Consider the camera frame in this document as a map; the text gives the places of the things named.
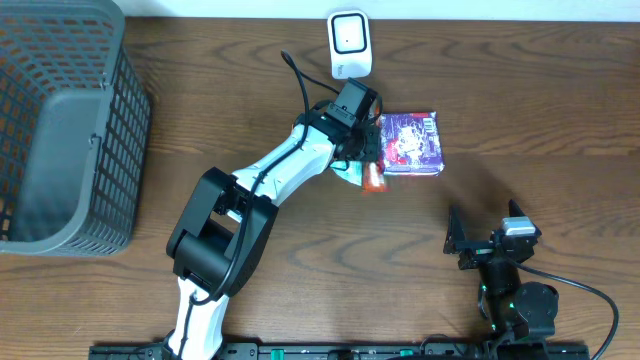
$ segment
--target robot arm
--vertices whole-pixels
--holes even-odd
[[[304,143],[266,173],[255,194],[250,189],[259,174],[302,139],[307,126],[301,124],[303,115],[289,138],[255,164],[232,175],[212,168],[200,178],[167,244],[167,255],[175,260],[173,271],[179,277],[180,308],[164,358],[208,360],[215,355],[222,344],[222,321],[229,298],[257,267],[278,205],[335,158],[352,158],[362,152],[366,145],[363,133],[371,132],[367,129],[372,126],[369,110],[376,97],[375,91],[349,79],[326,111],[310,112]],[[230,267],[239,232],[225,229],[211,215],[227,215],[242,222],[249,197],[246,232],[237,265]]]

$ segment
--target wood grain surface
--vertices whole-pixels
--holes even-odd
[[[486,236],[513,197],[543,232],[527,264],[615,299],[620,328],[604,358],[637,359],[640,24],[372,21],[371,32],[364,81],[389,112],[438,111],[447,167],[368,196],[330,171],[312,178],[281,207],[224,333],[265,342],[485,334],[478,274],[442,253],[447,208],[460,204]],[[0,359],[86,359],[93,344],[164,337],[178,309],[164,249],[197,179],[261,158],[303,110],[280,49],[337,85],[323,21],[128,19],[125,41],[155,103],[134,240],[105,259],[3,255]],[[553,339],[594,353],[609,307],[552,285]]]

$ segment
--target gray plastic basket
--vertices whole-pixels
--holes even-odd
[[[0,252],[128,245],[150,106],[123,33],[109,0],[0,0]]]

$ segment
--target black cable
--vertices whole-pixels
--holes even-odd
[[[375,124],[376,121],[378,121],[378,119],[380,118],[380,115],[382,115],[382,111],[384,109],[383,106],[382,106],[382,96],[378,96],[376,99],[378,100],[378,104],[380,105],[380,110],[378,111],[378,113],[371,120],[372,124]]]
[[[287,59],[282,52],[280,53],[280,55],[282,56],[282,59],[284,60],[284,62],[287,63],[287,65],[289,65],[289,67],[291,67],[293,69],[293,71],[299,72],[300,76],[302,76],[303,78],[309,80],[310,82],[312,82],[312,83],[314,83],[316,85],[320,85],[320,86],[322,86],[323,88],[325,88],[327,90],[333,91],[336,94],[340,94],[340,91],[336,90],[336,88],[334,88],[334,87],[332,87],[330,85],[327,85],[327,84],[325,84],[325,83],[323,83],[321,81],[318,81],[318,80],[310,77],[309,75],[303,73],[300,70],[297,70],[297,66],[295,65],[295,63],[291,59],[291,56],[288,56],[288,54],[287,54],[287,56],[288,56],[289,59]]]
[[[601,297],[602,299],[604,299],[607,303],[609,303],[609,306],[611,306],[611,310],[613,311],[613,322],[611,324],[611,330],[609,330],[609,335],[607,335],[607,338],[604,340],[604,343],[602,344],[602,346],[600,346],[600,349],[598,349],[598,351],[595,353],[595,355],[593,355],[593,357],[591,358],[591,360],[598,360],[602,354],[604,354],[604,352],[607,350],[607,347],[609,347],[609,344],[611,344],[611,341],[613,341],[613,337],[616,335],[616,331],[618,330],[618,322],[620,320],[620,314],[618,313],[618,306],[616,305],[616,303],[613,301],[613,299],[611,299],[607,294],[603,293],[602,291],[592,288],[589,285],[585,285],[582,283],[579,283],[577,281],[573,281],[573,280],[569,280],[566,278],[563,278],[561,276],[558,275],[553,275],[553,274],[549,274],[540,270],[536,270],[534,268],[530,268],[528,266],[522,265],[516,261],[514,261],[513,259],[509,258],[508,256],[504,255],[504,259],[511,265],[515,266],[516,268],[522,270],[522,271],[526,271],[528,273],[534,274],[534,275],[538,275],[538,276],[542,276],[544,278],[547,279],[551,279],[551,280],[555,280],[561,283],[565,283],[567,285],[571,285],[574,287],[577,287],[578,289],[582,289],[584,291],[590,292],[592,294],[598,295],[599,297]]]
[[[456,351],[458,352],[458,354],[460,356],[464,356],[464,353],[462,352],[462,350],[460,350],[460,348],[458,347],[458,345],[456,345],[453,342],[453,339],[449,336],[449,335],[445,335],[445,334],[431,334],[429,336],[426,337],[426,339],[424,339],[422,341],[422,343],[420,344],[420,354],[425,355],[425,350],[424,347],[431,342],[431,340],[435,339],[435,338],[441,338],[441,339],[447,339],[449,341],[451,341],[451,345],[453,345],[453,347],[456,349]]]
[[[187,344],[187,327],[189,326],[189,319],[191,319],[191,312],[193,311],[194,300],[196,299],[195,293],[189,296],[189,307],[187,308],[187,315],[184,317],[184,326],[182,327],[182,339],[180,339],[180,349],[178,350],[178,359],[182,359],[182,352],[184,346]]]
[[[193,295],[189,298],[189,308],[187,310],[187,316],[185,317],[185,321],[184,321],[184,333],[182,336],[182,341],[180,343],[178,359],[182,359],[182,351],[184,350],[184,346],[187,341],[187,326],[189,325],[189,318],[191,317],[191,310],[193,310],[193,306],[206,305],[209,302],[213,301],[214,296],[216,296],[219,293],[222,293],[224,287],[227,284],[227,281],[229,280],[229,277],[231,276],[231,273],[233,273],[233,270],[235,269],[236,264],[238,263],[238,259],[240,258],[240,251],[242,250],[242,244],[244,243],[244,236],[247,232],[247,224],[249,223],[249,216],[251,215],[251,210],[253,209],[253,198],[256,194],[256,191],[258,190],[258,186],[262,183],[262,181],[264,180],[265,176],[269,171],[271,171],[274,167],[276,167],[280,162],[282,162],[282,160],[286,159],[289,155],[293,154],[295,151],[300,149],[307,139],[307,134],[309,132],[309,122],[310,122],[309,111],[310,110],[309,110],[309,97],[307,95],[307,89],[304,86],[304,80],[302,80],[303,76],[300,70],[298,69],[298,67],[296,66],[295,62],[291,58],[291,55],[289,55],[289,53],[286,50],[281,50],[280,55],[282,56],[284,61],[287,63],[287,65],[289,65],[295,72],[296,77],[298,78],[298,83],[300,84],[300,90],[302,91],[302,99],[304,100],[304,130],[302,131],[302,137],[300,137],[300,141],[298,141],[296,145],[294,145],[286,153],[282,154],[280,157],[278,157],[277,159],[269,163],[269,165],[267,165],[262,171],[258,173],[256,180],[253,182],[253,185],[251,186],[251,192],[249,193],[249,197],[247,199],[247,203],[244,209],[244,214],[242,216],[242,220],[240,221],[240,230],[238,232],[238,240],[236,242],[236,248],[233,251],[233,256],[231,257],[231,261],[229,262],[229,266],[227,267],[227,270],[224,274],[224,277],[222,278],[222,281],[220,282],[220,285],[218,286],[216,291],[209,292],[209,296],[207,296],[203,300],[196,300]],[[319,83],[312,79],[309,79],[309,80],[313,83]]]

